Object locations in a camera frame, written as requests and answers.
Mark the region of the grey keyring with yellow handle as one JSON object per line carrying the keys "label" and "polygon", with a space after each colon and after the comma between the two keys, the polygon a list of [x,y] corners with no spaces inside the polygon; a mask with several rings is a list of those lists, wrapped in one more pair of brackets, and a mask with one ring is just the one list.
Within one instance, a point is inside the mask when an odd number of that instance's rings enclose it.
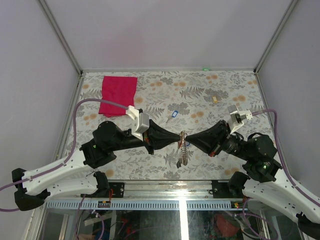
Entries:
{"label": "grey keyring with yellow handle", "polygon": [[181,163],[182,166],[186,166],[188,164],[188,152],[186,146],[186,137],[187,133],[183,130],[179,134],[180,140],[178,141],[178,149],[180,150],[180,157],[177,162]]}

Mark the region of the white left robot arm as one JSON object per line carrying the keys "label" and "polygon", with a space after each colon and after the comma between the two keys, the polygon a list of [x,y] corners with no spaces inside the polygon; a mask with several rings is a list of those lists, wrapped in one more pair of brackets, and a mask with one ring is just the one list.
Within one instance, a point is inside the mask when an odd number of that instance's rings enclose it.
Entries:
{"label": "white left robot arm", "polygon": [[112,190],[107,176],[98,168],[115,160],[115,151],[144,147],[152,155],[180,140],[179,134],[152,120],[140,137],[130,129],[121,130],[112,121],[102,122],[92,135],[89,142],[65,158],[38,169],[17,168],[11,172],[16,187],[14,202],[20,211],[33,210],[47,200],[65,196],[109,198]]}

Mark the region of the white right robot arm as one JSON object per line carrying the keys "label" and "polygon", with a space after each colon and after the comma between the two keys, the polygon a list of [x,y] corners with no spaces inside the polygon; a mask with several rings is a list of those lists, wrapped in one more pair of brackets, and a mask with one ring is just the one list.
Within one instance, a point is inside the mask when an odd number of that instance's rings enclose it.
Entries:
{"label": "white right robot arm", "polygon": [[250,135],[244,140],[240,134],[231,133],[229,125],[221,120],[187,136],[186,141],[211,157],[225,152],[244,160],[244,172],[237,171],[228,182],[229,194],[256,199],[287,216],[306,235],[320,238],[320,198],[286,175],[268,135]]}

